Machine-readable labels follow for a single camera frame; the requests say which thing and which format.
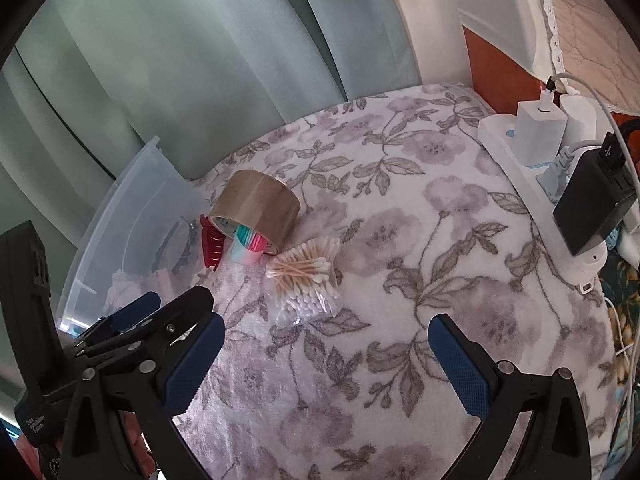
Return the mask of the clear plastic storage bin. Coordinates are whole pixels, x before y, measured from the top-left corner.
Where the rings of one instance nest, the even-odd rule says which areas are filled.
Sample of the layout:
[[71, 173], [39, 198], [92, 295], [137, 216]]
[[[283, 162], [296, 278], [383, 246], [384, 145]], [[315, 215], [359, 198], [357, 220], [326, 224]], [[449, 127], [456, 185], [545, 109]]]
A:
[[77, 336], [99, 318], [155, 292], [167, 304], [203, 266], [205, 197], [153, 138], [108, 190], [77, 249], [55, 321]]

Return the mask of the white usb charger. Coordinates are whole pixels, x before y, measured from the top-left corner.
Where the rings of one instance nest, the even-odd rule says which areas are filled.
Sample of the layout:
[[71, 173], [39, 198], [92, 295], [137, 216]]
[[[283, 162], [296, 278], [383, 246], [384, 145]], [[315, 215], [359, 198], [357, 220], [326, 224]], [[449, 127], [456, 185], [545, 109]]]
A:
[[519, 102], [511, 141], [516, 159], [526, 167], [552, 162], [558, 154], [566, 123], [566, 114], [553, 102]]

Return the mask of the green curtain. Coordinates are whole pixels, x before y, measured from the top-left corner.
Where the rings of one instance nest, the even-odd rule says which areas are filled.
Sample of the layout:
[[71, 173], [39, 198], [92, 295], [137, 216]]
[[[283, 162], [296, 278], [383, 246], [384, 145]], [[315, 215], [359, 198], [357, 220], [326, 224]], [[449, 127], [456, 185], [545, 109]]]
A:
[[395, 0], [47, 0], [1, 70], [1, 225], [31, 221], [62, 292], [151, 139], [189, 179], [244, 142], [420, 80]]

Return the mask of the dark red hair claw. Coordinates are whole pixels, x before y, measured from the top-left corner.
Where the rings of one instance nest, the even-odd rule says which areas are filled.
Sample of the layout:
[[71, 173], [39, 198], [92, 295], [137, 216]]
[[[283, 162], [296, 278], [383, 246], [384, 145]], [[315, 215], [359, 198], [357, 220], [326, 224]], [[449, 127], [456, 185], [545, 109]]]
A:
[[200, 215], [200, 225], [204, 266], [216, 271], [226, 252], [227, 237], [205, 214]]

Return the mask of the black power adapter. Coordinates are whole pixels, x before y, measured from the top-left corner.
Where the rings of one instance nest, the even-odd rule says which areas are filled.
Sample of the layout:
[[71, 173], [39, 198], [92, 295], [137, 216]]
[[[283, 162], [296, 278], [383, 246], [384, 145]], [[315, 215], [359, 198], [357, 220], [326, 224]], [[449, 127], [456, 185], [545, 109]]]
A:
[[553, 211], [570, 254], [581, 255], [602, 243], [636, 199], [620, 142], [608, 132], [600, 148], [579, 157]]

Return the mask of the floral grey table cloth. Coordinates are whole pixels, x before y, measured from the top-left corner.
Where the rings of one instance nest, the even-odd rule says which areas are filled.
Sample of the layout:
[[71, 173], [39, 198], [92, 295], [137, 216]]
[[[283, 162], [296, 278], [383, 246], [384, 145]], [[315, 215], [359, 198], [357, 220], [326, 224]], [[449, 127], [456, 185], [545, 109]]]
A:
[[273, 130], [198, 180], [216, 200], [235, 171], [269, 174], [302, 205], [292, 244], [342, 241], [342, 307], [325, 321], [279, 327], [262, 266], [198, 274], [227, 337], [177, 425], [211, 477], [441, 477], [476, 420], [428, 345], [440, 312], [494, 359], [572, 372], [600, 476], [618, 410], [608, 311], [555, 269], [478, 142], [488, 114], [453, 84], [378, 94]]

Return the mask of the white power strip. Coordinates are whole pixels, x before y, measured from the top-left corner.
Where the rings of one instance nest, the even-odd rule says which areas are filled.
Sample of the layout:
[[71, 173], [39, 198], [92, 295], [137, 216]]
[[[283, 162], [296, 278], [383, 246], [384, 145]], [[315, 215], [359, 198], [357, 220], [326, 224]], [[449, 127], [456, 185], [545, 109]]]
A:
[[591, 292], [608, 256], [605, 242], [601, 242], [581, 255], [570, 254], [553, 218], [554, 205], [536, 180], [538, 174], [544, 172], [544, 167], [523, 166], [512, 153], [512, 138], [508, 132], [514, 127], [513, 115], [487, 116], [477, 127], [478, 140], [506, 174], [534, 220], [546, 254], [552, 261], [552, 268], [564, 281], [576, 286], [582, 294]]

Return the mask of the white appliance with lace cover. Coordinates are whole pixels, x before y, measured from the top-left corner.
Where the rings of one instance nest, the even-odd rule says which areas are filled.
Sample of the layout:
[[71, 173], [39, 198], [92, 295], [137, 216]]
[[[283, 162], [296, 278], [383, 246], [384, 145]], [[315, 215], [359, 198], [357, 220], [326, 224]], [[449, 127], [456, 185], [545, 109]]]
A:
[[639, 50], [605, 0], [454, 0], [463, 27], [545, 80], [569, 72], [639, 114]]

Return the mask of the brown packing tape roll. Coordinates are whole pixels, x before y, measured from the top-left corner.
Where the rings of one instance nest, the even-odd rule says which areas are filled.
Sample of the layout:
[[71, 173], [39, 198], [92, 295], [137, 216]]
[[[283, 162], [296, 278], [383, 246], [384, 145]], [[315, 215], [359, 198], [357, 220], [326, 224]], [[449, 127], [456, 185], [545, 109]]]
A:
[[300, 211], [297, 196], [281, 181], [256, 170], [235, 171], [214, 203], [209, 220], [225, 236], [246, 226], [268, 240], [266, 253], [277, 255]]

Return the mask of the bag of cotton swabs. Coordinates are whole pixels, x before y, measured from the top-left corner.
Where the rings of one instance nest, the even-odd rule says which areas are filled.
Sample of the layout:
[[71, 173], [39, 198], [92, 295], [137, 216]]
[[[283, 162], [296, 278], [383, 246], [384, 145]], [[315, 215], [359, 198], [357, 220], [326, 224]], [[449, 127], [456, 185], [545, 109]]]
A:
[[325, 321], [341, 310], [334, 261], [342, 248], [335, 236], [306, 240], [282, 252], [266, 266], [266, 291], [277, 310], [276, 324], [292, 328]]

